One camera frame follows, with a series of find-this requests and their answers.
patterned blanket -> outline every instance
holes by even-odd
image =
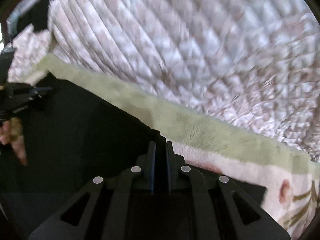
[[[54,0],[55,54],[320,159],[319,24],[304,0]]]

blanket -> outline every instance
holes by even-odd
[[[53,0],[65,62],[320,161],[319,24],[304,0]]]
[[[81,70],[54,55],[46,56],[25,81],[37,83],[46,69],[159,130],[186,163],[265,186],[262,208],[293,240],[318,210],[320,166],[303,151],[148,95],[118,78]]]

quilted comforter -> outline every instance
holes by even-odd
[[[53,0],[55,54],[320,158],[319,24],[304,0]]]

human hand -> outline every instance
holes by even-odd
[[[21,164],[24,166],[28,165],[20,119],[13,117],[3,123],[2,127],[0,127],[0,142],[3,145],[10,143]]]

metal screw head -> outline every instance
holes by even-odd
[[[181,167],[181,170],[183,172],[189,172],[189,171],[191,171],[191,168],[189,166],[187,166],[187,165],[184,165],[184,166]]]
[[[131,168],[131,171],[134,172],[134,173],[137,173],[137,172],[140,172],[141,171],[141,168],[139,166],[133,166]]]
[[[219,177],[219,180],[222,182],[222,183],[227,183],[229,181],[229,178],[227,176],[220,176]]]
[[[93,179],[94,184],[100,184],[101,182],[103,182],[103,177],[98,176]]]

